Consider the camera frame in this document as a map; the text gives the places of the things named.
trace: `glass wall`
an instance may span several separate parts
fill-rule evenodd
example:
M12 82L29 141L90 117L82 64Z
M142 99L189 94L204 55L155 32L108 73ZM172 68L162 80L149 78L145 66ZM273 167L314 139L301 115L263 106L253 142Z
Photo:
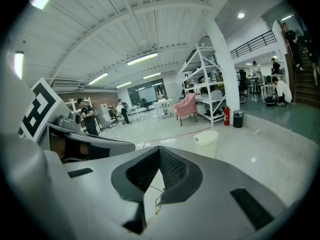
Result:
M128 88L132 105L147 108L161 99L167 99L167 92L163 79L150 81L135 87Z

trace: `pink chair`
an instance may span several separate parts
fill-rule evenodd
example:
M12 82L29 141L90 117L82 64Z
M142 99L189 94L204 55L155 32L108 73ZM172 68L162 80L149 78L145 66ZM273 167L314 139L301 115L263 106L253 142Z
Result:
M176 113L176 119L178 120L178 116L180 117L180 124L182 126L181 118L189 115L191 117L191 114L193 113L194 119L196 122L196 94L195 93L188 93L185 98L177 104L174 104L173 106L174 112Z

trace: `black pants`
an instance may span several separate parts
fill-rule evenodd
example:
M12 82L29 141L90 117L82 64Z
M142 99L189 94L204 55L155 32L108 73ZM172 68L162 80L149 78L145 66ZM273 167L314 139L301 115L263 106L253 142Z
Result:
M124 117L124 120L127 124L130 124L129 119L128 119L128 115L127 115L127 109L126 108L121 108L121 113Z
M295 42L290 43L290 48L292 51L294 64L295 65L299 64L299 67L302 67L302 61L301 61L300 51L299 51L298 45Z
M288 103L288 102L286 102L286 100L285 100L285 94L284 94L284 93L282 94L282 97L280 97L278 100L279 100L279 103L282 103L282 102L284 102L284 103L286 103L286 104Z
M99 136L97 128L96 128L96 123L86 123L85 127L86 127L88 134Z

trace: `black railing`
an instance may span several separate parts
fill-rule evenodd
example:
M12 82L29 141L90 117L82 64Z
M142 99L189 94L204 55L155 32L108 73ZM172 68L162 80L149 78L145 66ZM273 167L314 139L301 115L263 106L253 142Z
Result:
M239 46L238 48L232 50L230 52L231 57L232 59L238 58L256 49L275 43L276 41L277 40L275 38L274 33L272 32L272 30L270 30L262 35L257 36L256 38L250 40L249 42L246 42L245 44Z

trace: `red fire extinguisher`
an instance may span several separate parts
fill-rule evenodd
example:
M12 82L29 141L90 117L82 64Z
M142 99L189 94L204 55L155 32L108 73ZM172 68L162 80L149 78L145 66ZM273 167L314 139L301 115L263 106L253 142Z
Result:
M230 108L226 106L223 112L224 112L224 125L228 126L230 125Z

